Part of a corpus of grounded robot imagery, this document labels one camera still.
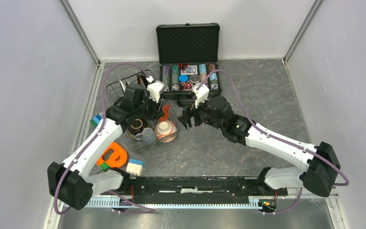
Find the white plate teal rim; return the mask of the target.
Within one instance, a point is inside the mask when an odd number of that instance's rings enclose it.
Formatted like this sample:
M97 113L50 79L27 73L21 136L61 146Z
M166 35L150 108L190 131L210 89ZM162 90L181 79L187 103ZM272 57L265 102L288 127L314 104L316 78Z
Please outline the white plate teal rim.
M126 88L127 86L130 84L127 80L125 81L122 81L122 80L119 80L119 84L120 84L120 87L121 87L121 90L123 92L123 94L125 93L126 91Z

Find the orange small cup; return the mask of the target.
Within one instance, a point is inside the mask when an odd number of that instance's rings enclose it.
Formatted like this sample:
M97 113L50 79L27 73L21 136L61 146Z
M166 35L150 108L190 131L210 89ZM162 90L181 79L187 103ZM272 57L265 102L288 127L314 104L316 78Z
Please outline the orange small cup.
M159 122L164 122L166 120L168 120L170 114L169 114L169 109L170 109L170 105L167 104L167 105L164 105L162 107L162 116L158 119Z

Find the tan ceramic bowl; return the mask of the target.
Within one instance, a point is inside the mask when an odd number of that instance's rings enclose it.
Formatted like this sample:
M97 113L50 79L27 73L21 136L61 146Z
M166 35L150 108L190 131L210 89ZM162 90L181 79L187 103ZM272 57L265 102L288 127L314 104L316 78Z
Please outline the tan ceramic bowl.
M177 128L172 121L166 120L159 122L155 126L157 139L162 143L168 143L176 138Z

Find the dark brown bottom plate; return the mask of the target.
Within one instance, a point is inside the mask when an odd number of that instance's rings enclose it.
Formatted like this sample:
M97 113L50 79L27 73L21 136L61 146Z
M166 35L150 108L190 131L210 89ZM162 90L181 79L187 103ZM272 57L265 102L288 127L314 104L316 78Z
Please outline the dark brown bottom plate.
M137 83L143 85L145 88L148 88L148 85L152 84L154 81L152 76L146 77L144 74L137 75Z

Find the white mug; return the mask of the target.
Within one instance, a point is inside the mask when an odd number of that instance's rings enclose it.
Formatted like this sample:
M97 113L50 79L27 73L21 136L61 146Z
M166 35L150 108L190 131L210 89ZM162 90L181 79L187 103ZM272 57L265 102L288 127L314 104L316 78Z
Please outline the white mug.
M142 132L137 133L135 139L141 141L144 146L148 147L155 146L155 143L157 142L155 132L149 127L144 128Z

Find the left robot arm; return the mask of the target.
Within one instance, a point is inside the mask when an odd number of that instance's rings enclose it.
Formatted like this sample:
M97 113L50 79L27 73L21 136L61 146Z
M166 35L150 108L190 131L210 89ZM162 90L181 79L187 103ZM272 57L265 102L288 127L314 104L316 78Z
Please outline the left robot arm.
M165 85L160 81L148 86L132 83L124 87L123 96L106 109L98 127L85 142L62 163L49 165L49 192L55 201L60 200L70 208L80 210L96 195L110 190L126 194L130 190L130 180L117 171L109 170L93 176L90 171L135 119L156 120L161 116L164 89Z

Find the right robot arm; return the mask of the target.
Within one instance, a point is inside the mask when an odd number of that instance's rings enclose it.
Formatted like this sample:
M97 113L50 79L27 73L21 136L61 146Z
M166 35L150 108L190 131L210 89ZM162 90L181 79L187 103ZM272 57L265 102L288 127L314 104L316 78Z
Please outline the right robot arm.
M292 167L265 167L258 176L256 189L263 195L285 187L306 188L328 197L336 186L340 163L333 147L303 143L280 135L261 124L235 114L224 97L213 97L183 109L178 120L186 129L206 124L222 132L230 142L261 149L292 164Z

